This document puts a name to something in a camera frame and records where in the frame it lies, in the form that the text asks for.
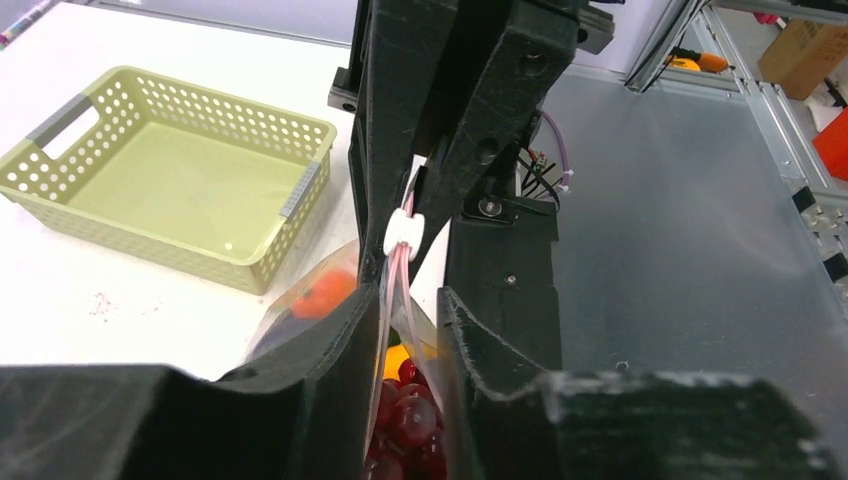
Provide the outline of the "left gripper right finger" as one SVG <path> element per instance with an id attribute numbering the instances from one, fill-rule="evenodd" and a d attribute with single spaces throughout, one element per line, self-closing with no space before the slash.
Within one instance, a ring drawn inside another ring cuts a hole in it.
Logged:
<path id="1" fill-rule="evenodd" d="M 542 368 L 438 293 L 451 479 L 834 479 L 812 423 L 766 381 Z"/>

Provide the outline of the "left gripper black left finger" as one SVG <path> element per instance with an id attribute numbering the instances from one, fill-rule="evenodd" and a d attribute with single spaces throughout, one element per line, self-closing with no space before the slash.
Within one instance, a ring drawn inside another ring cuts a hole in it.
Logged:
<path id="1" fill-rule="evenodd" d="M 5 367 L 5 479 L 283 479 L 250 362 L 206 381 L 165 365 Z"/>

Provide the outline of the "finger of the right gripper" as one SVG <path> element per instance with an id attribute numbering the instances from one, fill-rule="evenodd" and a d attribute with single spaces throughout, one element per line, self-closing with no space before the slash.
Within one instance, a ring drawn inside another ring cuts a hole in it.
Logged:
<path id="1" fill-rule="evenodd" d="M 358 278 L 373 282 L 416 134 L 459 10 L 456 1 L 362 1 L 357 9 Z"/>
<path id="2" fill-rule="evenodd" d="M 517 151 L 518 141 L 578 44 L 576 1 L 474 1 L 461 7 L 436 73 L 447 116 L 427 114 L 439 137 L 415 188 L 425 230 L 409 274 L 460 213 L 484 175 Z"/>

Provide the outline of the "dark red grape bunch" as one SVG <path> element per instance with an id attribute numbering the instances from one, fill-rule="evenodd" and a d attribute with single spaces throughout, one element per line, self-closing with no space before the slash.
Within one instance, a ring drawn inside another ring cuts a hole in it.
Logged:
<path id="1" fill-rule="evenodd" d="M 382 380 L 364 479 L 446 479 L 443 418 L 427 384 Z"/>

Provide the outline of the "clear zip top bag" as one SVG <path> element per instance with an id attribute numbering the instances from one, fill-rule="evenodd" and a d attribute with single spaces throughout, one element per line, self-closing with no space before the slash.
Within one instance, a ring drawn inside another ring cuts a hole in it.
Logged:
<path id="1" fill-rule="evenodd" d="M 413 176 L 377 244 L 383 272 L 361 284 L 317 325 L 250 362 L 252 383 L 283 393 L 261 414 L 262 440 L 283 479 L 357 479 L 379 416 L 389 330 L 417 310 L 407 265 L 422 258 L 425 219 L 416 213 Z"/>

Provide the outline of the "orange bell pepper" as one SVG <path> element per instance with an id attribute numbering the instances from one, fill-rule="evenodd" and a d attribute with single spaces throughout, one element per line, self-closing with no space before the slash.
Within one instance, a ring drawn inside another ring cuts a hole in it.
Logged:
<path id="1" fill-rule="evenodd" d="M 391 346 L 386 352 L 381 379 L 391 381 L 396 388 L 411 383 L 425 385 L 429 381 L 434 381 L 434 375 L 437 373 L 435 366 L 428 366 L 428 368 L 430 375 L 425 376 L 418 365 L 410 359 L 403 345 Z"/>

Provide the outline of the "orange tangerine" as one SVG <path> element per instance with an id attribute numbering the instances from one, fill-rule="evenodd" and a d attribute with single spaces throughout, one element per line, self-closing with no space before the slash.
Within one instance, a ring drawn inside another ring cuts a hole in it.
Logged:
<path id="1" fill-rule="evenodd" d="M 321 273 L 290 311 L 295 318 L 320 320 L 329 315 L 356 288 L 356 276 L 344 269 Z"/>

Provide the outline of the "beige plastic basket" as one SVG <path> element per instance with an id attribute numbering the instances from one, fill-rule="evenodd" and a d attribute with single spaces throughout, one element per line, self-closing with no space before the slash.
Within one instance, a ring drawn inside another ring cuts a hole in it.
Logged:
<path id="1" fill-rule="evenodd" d="M 336 128 L 119 66 L 1 160 L 1 191 L 43 225 L 265 293 L 330 174 Z"/>

